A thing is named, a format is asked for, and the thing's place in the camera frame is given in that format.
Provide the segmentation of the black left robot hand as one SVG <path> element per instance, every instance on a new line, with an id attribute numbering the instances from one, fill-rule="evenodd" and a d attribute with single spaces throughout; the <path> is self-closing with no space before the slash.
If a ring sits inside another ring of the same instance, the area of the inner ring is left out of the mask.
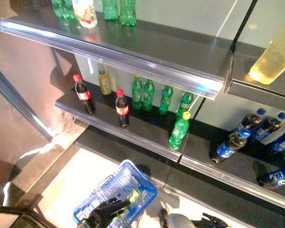
<path id="1" fill-rule="evenodd" d="M 116 197 L 104 201 L 94 209 L 86 223 L 89 228 L 107 228 L 114 218 L 124 212 L 124 209 L 130 205 L 130 200 L 120 200 Z"/>

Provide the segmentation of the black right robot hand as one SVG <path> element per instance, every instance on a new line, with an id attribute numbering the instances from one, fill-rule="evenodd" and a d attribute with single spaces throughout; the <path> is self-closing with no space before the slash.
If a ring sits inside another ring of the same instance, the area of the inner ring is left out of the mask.
<path id="1" fill-rule="evenodd" d="M 197 228 L 228 228 L 226 222 L 207 213 L 202 213 L 201 220 L 192 220 L 192 223 Z"/>

